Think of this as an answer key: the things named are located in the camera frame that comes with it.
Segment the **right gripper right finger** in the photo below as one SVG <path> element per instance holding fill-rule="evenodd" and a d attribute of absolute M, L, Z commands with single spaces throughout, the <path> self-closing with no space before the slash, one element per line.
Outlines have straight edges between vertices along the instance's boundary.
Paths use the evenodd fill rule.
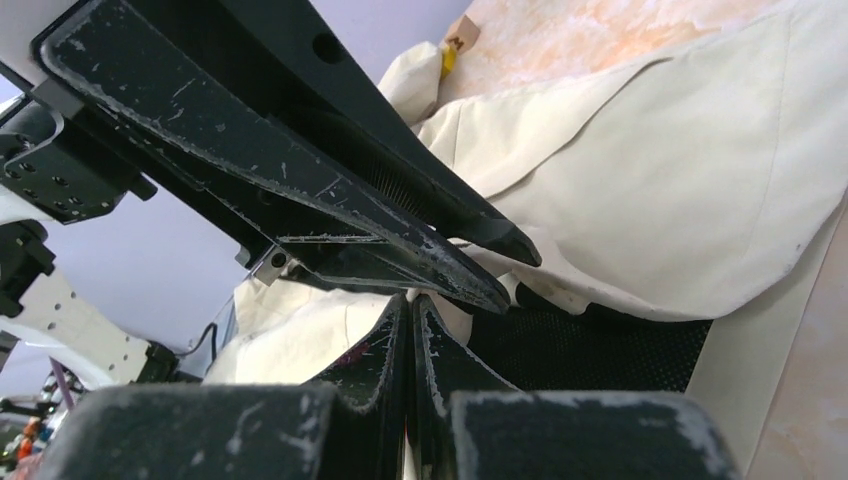
<path fill-rule="evenodd" d="M 412 307 L 411 455 L 422 479 L 736 479 L 684 396 L 707 321 L 659 324 L 544 301 L 485 313 L 467 344 Z"/>

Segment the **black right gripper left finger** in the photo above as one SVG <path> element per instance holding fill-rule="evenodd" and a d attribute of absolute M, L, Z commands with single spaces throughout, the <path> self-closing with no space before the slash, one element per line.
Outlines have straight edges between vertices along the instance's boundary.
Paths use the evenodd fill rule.
<path fill-rule="evenodd" d="M 310 381 L 131 384 L 68 415 L 39 479 L 398 479 L 408 303 Z"/>

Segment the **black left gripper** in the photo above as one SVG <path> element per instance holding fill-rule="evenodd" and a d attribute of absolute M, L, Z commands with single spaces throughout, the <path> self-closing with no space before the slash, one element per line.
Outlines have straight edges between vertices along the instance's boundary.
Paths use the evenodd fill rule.
<path fill-rule="evenodd" d="M 152 198 L 157 187 L 127 156 L 244 247 L 278 246 L 325 282 L 428 288 L 506 310 L 506 290 L 454 245 L 458 238 L 425 232 L 329 155 L 262 117 L 271 82 L 253 76 L 264 56 L 224 2 L 63 8 L 32 43 L 52 80 L 1 105 L 1 223 L 68 225 L 111 213 L 128 193 Z M 106 127 L 121 137 L 118 149 L 102 137 Z"/>

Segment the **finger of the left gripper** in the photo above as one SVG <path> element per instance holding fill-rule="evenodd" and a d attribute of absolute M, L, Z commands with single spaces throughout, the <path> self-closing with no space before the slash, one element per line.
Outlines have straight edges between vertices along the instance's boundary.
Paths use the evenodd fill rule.
<path fill-rule="evenodd" d="M 529 237 L 415 137 L 308 1 L 226 1 L 263 64 L 272 96 L 261 115 L 288 127 L 420 221 L 427 233 L 467 240 L 538 266 Z"/>

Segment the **beige zip jacket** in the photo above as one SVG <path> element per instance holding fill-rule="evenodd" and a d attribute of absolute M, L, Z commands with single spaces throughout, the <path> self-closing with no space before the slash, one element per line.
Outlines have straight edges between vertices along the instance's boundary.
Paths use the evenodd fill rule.
<path fill-rule="evenodd" d="M 807 303 L 847 240 L 847 5 L 752 22 L 574 78 L 435 103 L 438 56 L 379 90 L 448 167 L 523 228 L 539 267 L 472 249 L 571 313 L 605 306 L 717 329 L 689 396 L 751 479 L 843 479 L 824 445 L 841 387 L 800 405 Z"/>

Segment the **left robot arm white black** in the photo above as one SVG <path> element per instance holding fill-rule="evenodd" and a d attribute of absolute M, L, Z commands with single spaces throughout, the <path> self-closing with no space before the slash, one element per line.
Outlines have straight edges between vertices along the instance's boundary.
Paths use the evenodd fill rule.
<path fill-rule="evenodd" d="M 54 266 L 63 225 L 158 188 L 275 280 L 426 288 L 502 313 L 458 240 L 537 266 L 513 222 L 438 161 L 308 1 L 5 1 L 1 326 L 90 388 L 166 379 L 165 349 L 115 327 Z"/>

